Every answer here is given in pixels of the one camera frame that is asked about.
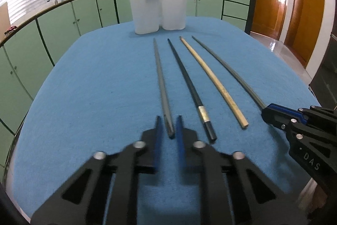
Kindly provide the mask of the cardboard box with printed picture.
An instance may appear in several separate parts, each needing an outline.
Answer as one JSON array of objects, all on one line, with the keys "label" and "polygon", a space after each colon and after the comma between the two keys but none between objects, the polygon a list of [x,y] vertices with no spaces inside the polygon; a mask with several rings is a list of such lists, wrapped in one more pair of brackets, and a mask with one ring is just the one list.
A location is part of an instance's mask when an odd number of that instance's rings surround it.
[{"label": "cardboard box with printed picture", "polygon": [[9,19],[9,12],[8,12],[8,5],[5,2],[3,5],[0,6],[0,36],[1,39],[5,37],[5,32],[11,27],[10,19]]}]

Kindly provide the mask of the dark grey chopstick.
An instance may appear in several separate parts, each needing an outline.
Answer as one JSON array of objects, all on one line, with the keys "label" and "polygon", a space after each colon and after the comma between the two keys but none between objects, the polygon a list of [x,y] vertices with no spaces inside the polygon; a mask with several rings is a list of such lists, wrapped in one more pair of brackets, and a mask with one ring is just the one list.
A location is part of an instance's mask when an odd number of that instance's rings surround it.
[{"label": "dark grey chopstick", "polygon": [[253,90],[253,88],[246,83],[246,81],[234,70],[231,66],[226,63],[219,55],[217,55],[211,48],[206,46],[203,42],[201,42],[195,36],[191,36],[195,42],[197,42],[200,46],[202,46],[209,54],[211,54],[235,79],[236,81],[245,89],[245,91],[250,95],[250,97],[254,100],[254,102],[259,106],[262,110],[267,107],[267,105],[262,101],[262,99],[258,96],[258,94]]}]

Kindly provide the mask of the blue table mat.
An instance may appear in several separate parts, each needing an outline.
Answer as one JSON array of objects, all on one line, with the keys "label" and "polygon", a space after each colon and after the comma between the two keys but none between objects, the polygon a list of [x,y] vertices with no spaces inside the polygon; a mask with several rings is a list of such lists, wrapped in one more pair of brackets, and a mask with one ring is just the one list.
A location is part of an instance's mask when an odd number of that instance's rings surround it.
[{"label": "blue table mat", "polygon": [[[256,103],[191,36],[227,62],[269,105],[317,104],[306,84],[267,47],[215,18],[189,17],[181,31],[137,35],[131,22],[80,37],[60,58],[26,116],[14,157],[13,197],[32,214],[95,152],[119,152],[154,127],[162,114],[153,39],[156,39],[173,117],[201,140],[207,136],[167,39],[205,105],[217,135],[215,148],[241,151],[280,189],[297,198],[310,176],[289,156],[285,134],[265,122]],[[180,41],[201,56],[231,95],[245,129],[211,79]]]}]

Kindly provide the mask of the dark blue chopstick silver band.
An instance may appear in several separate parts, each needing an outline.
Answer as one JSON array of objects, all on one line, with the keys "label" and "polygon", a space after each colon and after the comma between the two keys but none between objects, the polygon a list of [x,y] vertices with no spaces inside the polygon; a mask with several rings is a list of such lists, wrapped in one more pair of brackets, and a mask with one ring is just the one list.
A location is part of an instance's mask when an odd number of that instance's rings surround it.
[{"label": "dark blue chopstick silver band", "polygon": [[175,47],[173,46],[171,40],[167,39],[167,41],[168,41],[168,44],[169,44],[169,46],[170,46],[170,48],[171,48],[171,50],[173,52],[173,55],[174,55],[175,60],[176,60],[176,62],[178,64],[178,66],[179,66],[179,69],[180,69],[180,71],[181,71],[181,73],[183,75],[183,78],[185,80],[187,88],[189,89],[191,97],[192,97],[192,99],[194,101],[194,105],[197,108],[197,112],[198,112],[200,120],[201,120],[201,122],[203,124],[203,128],[205,130],[207,138],[208,138],[208,140],[209,140],[209,142],[211,144],[214,144],[216,142],[216,140],[217,140],[217,135],[216,135],[215,130],[214,130],[213,126],[212,126],[212,123],[211,123],[210,117],[208,115],[208,112],[206,111],[206,108],[205,108],[202,100],[199,97],[199,94],[198,94],[198,92],[197,92],[197,90],[196,90],[196,88],[195,88],[195,86],[193,84],[193,81],[191,80],[191,78],[190,78],[190,76],[189,76],[189,74],[188,74],[188,72],[187,72],[184,64],[182,63],[182,61],[181,61],[181,59],[180,59],[180,57],[179,57],[179,55],[178,55]]}]

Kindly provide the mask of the white two-compartment utensil holder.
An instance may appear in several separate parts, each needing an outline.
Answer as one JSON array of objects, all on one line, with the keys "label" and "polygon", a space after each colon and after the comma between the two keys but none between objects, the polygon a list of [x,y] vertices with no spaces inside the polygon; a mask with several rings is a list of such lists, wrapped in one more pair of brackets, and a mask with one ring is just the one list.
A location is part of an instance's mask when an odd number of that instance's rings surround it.
[{"label": "white two-compartment utensil holder", "polygon": [[183,30],[186,27],[187,0],[130,0],[135,33],[139,35]]}]

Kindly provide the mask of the red cloth on counter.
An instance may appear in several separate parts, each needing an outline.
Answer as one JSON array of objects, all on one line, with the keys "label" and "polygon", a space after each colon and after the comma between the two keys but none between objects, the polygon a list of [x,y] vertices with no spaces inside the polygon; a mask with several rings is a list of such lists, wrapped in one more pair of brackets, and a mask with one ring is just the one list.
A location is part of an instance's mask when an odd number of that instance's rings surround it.
[{"label": "red cloth on counter", "polygon": [[8,28],[8,29],[5,31],[4,35],[5,35],[5,36],[8,36],[11,32],[13,32],[13,31],[16,30],[16,29],[17,29],[17,26],[11,26],[10,28]]}]

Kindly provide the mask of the light wooden chopstick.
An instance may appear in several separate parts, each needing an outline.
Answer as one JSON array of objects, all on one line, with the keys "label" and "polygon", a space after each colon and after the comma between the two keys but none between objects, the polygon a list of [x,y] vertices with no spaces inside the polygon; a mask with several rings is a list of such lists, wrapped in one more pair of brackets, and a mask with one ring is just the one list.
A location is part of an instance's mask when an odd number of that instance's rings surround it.
[{"label": "light wooden chopstick", "polygon": [[202,69],[205,71],[207,76],[211,79],[217,90],[222,95],[223,99],[226,101],[227,105],[233,112],[235,118],[241,125],[241,128],[245,129],[249,126],[249,123],[246,119],[246,117],[243,115],[231,95],[228,93],[224,85],[220,82],[220,80],[217,78],[217,76],[214,74],[214,72],[210,69],[210,67],[207,65],[207,63],[201,58],[201,56],[190,46],[190,44],[182,37],[179,37],[180,41],[185,45],[185,47],[189,50],[191,55],[196,59],[196,61],[199,63],[199,65],[202,67]]}]

